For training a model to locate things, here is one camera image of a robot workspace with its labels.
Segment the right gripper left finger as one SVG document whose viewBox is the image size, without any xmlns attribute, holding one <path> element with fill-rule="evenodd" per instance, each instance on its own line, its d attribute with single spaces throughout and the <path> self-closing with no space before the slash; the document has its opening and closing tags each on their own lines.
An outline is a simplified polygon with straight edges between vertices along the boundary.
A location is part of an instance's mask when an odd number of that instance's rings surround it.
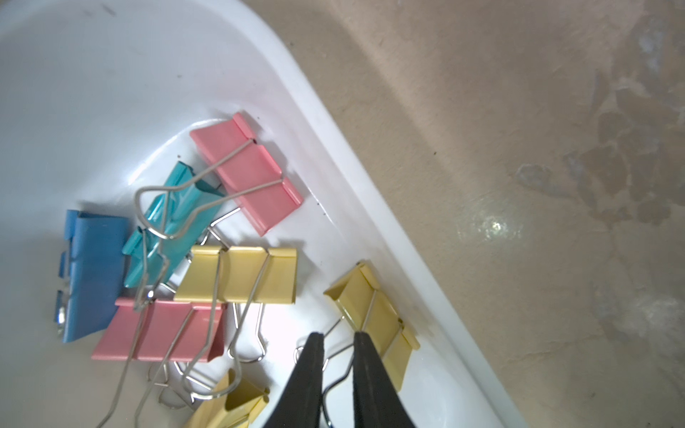
<svg viewBox="0 0 685 428">
<path fill-rule="evenodd" d="M 324 335 L 311 333 L 264 427 L 319 427 L 324 359 Z"/>
</svg>

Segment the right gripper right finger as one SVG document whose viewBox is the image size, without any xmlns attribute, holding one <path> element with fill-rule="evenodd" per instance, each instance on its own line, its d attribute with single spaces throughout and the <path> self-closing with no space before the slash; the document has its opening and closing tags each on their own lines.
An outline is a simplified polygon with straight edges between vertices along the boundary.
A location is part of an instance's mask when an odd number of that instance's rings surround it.
<svg viewBox="0 0 685 428">
<path fill-rule="evenodd" d="M 355 333 L 353 347 L 355 426 L 414 428 L 370 336 Z"/>
</svg>

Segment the teal binder clip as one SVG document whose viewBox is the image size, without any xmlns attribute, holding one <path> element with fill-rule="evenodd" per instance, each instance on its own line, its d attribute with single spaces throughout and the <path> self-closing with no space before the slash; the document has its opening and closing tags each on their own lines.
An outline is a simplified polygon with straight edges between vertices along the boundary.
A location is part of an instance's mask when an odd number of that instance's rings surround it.
<svg viewBox="0 0 685 428">
<path fill-rule="evenodd" d="M 150 305 L 154 290 L 171 278 L 227 201 L 217 185 L 205 181 L 216 169 L 210 166 L 196 173 L 177 162 L 164 184 L 135 193 L 138 226 L 122 249 L 130 258 L 124 286 L 135 291 L 135 312 Z"/>
</svg>

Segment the white plastic storage box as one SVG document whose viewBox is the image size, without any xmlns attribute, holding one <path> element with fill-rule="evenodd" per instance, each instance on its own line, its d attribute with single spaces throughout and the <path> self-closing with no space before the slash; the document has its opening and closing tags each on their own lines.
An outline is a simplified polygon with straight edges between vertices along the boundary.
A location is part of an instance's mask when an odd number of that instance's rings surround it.
<svg viewBox="0 0 685 428">
<path fill-rule="evenodd" d="M 9 1 L 1 6 L 1 424 L 180 427 L 140 404 L 151 368 L 96 361 L 99 335 L 63 343 L 53 319 L 66 212 L 135 219 L 134 194 L 177 162 L 201 169 L 190 131 L 242 113 L 304 196 L 259 236 L 294 247 L 292 305 L 267 307 L 267 355 L 245 379 L 276 404 L 314 331 L 332 355 L 334 424 L 350 427 L 351 328 L 325 291 L 363 261 L 419 342 L 400 397 L 419 427 L 522 427 L 524 419 L 285 44 L 237 1 Z"/>
</svg>

